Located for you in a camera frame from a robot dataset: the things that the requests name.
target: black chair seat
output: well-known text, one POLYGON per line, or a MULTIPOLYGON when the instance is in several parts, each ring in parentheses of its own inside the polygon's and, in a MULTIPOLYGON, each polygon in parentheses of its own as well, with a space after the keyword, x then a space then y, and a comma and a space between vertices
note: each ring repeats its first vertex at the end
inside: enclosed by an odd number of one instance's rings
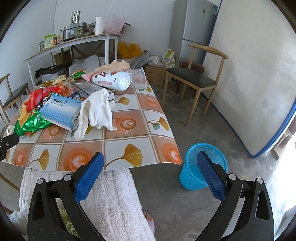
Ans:
POLYGON ((177 75, 178 77, 189 81, 192 84, 197 85, 200 88, 210 87, 217 85, 216 82, 209 77, 193 70, 186 68, 174 68, 174 69, 166 69, 166 71, 177 75))
POLYGON ((24 91, 24 89, 26 89, 27 86, 28 86, 28 83, 25 83, 21 87, 13 91, 13 93, 8 97, 8 99, 3 104, 3 107, 5 108, 11 101, 15 100, 24 91))

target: barcode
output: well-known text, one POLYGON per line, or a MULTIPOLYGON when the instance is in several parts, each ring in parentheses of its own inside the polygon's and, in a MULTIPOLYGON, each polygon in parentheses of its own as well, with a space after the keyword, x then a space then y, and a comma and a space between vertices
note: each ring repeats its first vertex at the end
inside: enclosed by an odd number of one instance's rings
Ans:
POLYGON ((80 113, 78 113, 78 115, 73 119, 73 124, 75 124, 75 123, 78 121, 78 119, 79 119, 79 114, 80 114, 80 113))

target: refrigerator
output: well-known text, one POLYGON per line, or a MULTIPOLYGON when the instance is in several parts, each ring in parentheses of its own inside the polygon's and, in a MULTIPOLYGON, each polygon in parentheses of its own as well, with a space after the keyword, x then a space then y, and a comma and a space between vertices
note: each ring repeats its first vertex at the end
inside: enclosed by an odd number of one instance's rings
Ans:
MULTIPOLYGON (((206 0, 174 2, 169 48, 174 52, 176 67, 179 59, 189 60, 189 44, 209 45, 218 14, 218 7, 206 0)), ((206 52, 195 49, 193 61, 203 63, 206 52)))

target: clear plastic cup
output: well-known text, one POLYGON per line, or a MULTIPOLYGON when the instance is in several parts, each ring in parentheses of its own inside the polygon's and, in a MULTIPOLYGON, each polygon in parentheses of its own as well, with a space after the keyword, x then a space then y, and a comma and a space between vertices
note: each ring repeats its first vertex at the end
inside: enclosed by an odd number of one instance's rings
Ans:
POLYGON ((147 88, 147 80, 146 75, 143 70, 141 69, 126 69, 125 72, 128 73, 128 75, 131 78, 131 87, 134 89, 146 89, 147 88))

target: white cloth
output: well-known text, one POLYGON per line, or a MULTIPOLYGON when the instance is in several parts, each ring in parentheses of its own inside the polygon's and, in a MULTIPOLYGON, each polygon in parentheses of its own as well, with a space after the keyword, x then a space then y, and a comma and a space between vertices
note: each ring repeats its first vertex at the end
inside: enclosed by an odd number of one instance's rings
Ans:
POLYGON ((98 129, 105 126, 109 131, 116 130, 112 126, 112 112, 108 101, 109 93, 103 88, 92 93, 81 103, 79 125, 74 133, 74 138, 80 141, 84 138, 88 124, 98 129))
MULTIPOLYGON (((39 178, 60 180, 70 172, 26 168, 20 188, 20 211, 10 220, 27 234, 31 198, 39 178)), ((86 200, 80 202, 86 215, 107 241, 155 241, 128 169, 102 171, 86 200)))

